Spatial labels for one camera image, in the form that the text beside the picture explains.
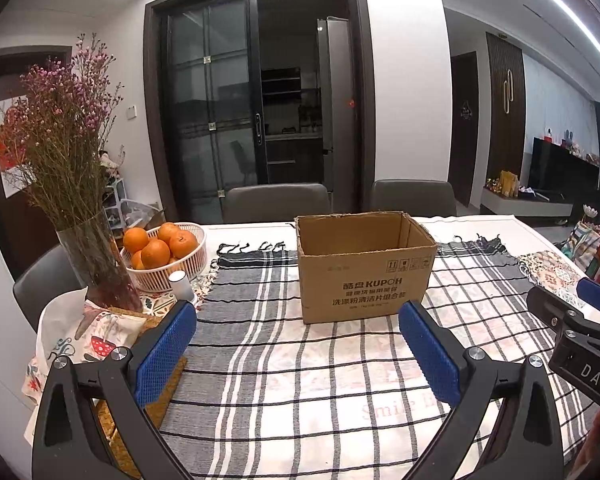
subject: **woven placemat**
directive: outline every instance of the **woven placemat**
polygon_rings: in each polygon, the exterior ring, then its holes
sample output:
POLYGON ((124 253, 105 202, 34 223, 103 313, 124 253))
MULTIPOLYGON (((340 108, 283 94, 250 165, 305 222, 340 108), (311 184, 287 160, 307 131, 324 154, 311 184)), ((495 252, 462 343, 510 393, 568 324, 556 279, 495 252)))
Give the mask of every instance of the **woven placemat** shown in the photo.
MULTIPOLYGON (((146 330, 158 326, 158 323, 160 323, 161 321, 161 318, 149 316, 147 314, 139 314, 137 312, 130 312, 128 310, 121 310, 119 308, 110 308, 110 310, 117 314, 125 314, 127 316, 138 316, 146 318, 144 325, 140 329, 139 336, 142 335, 146 330)), ((162 424, 164 414, 167 412, 167 407, 169 406, 171 397, 173 397, 173 394, 176 391, 176 388, 178 387, 182 371, 184 370, 186 364, 187 359, 185 357, 181 357, 178 361, 178 364, 176 364, 176 367, 173 369, 171 377, 169 378, 169 381, 167 381, 158 400, 152 402, 151 404, 148 404, 144 409, 149 418, 151 419, 151 422, 158 429, 162 424)), ((141 477, 141 474, 138 471, 136 464, 134 464, 133 459, 129 455, 129 452, 126 450, 125 444, 122 442, 120 434, 118 433, 116 425, 111 417, 109 407, 107 406, 107 403, 104 400, 101 400, 98 403, 96 407, 96 412, 98 413, 98 418, 100 419, 102 431, 104 432, 104 435, 109 441, 109 445, 111 446, 113 455, 116 458, 116 461, 118 462, 119 468, 122 469, 122 471, 126 474, 132 476, 133 478, 139 479, 141 477)))

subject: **television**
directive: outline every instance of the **television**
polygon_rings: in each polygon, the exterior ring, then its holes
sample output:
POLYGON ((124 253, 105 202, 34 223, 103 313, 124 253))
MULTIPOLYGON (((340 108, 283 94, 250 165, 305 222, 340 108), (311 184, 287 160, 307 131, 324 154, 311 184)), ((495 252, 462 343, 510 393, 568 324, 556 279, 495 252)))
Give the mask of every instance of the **television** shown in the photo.
POLYGON ((573 203, 574 215, 582 215, 582 204, 597 206, 600 168, 544 139, 534 139, 528 186, 540 193, 560 193, 573 203))

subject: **blue gripper pad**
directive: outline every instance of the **blue gripper pad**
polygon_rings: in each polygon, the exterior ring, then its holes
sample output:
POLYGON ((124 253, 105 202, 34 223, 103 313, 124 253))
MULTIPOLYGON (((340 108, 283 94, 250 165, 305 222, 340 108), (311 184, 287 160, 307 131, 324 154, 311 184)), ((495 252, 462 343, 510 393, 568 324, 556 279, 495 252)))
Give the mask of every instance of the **blue gripper pad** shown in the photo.
POLYGON ((595 307, 600 311, 600 284, 590 280, 589 278, 582 278, 576 286, 576 292, 578 297, 582 301, 586 301, 591 306, 595 307))
POLYGON ((190 303, 185 304, 139 365, 134 397, 141 408, 160 397, 196 331, 196 322, 196 309, 190 303))
POLYGON ((457 406, 461 397, 458 367, 411 301, 398 312, 398 325, 436 399, 457 406))

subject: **plaid tablecloth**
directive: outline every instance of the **plaid tablecloth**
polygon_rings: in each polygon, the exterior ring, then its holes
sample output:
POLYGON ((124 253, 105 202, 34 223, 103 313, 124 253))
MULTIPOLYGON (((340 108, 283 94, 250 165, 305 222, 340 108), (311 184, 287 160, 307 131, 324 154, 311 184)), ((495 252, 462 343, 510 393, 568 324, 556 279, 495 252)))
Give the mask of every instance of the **plaid tablecloth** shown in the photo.
MULTIPOLYGON (((499 240, 441 244, 423 304, 465 346, 546 362, 554 336, 526 311, 531 286, 499 240)), ((186 357, 160 432, 194 478, 400 479, 449 411, 397 316, 302 323, 295 251, 221 255, 186 357)), ((555 374, 550 382, 570 458, 596 407, 555 374)))

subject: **screw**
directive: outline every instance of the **screw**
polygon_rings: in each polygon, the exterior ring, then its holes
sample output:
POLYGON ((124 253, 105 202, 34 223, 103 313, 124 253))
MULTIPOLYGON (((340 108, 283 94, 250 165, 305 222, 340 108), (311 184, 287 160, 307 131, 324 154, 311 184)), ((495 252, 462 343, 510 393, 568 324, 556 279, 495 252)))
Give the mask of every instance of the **screw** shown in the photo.
POLYGON ((539 368, 542 366, 542 359, 539 358, 537 355, 530 355, 529 364, 532 365, 534 368, 539 368))
POLYGON ((119 346, 111 351, 111 358, 114 361, 122 361, 122 359, 124 359, 127 354, 128 350, 123 346, 119 346))
POLYGON ((66 357, 60 356, 58 359, 56 359, 54 361, 54 368, 64 368, 68 362, 69 361, 66 357))
POLYGON ((484 350, 477 346, 472 346, 471 348, 469 348, 467 353, 469 354, 469 357, 471 359, 475 359, 476 361, 480 361, 481 359, 484 359, 484 355, 485 355, 484 350))

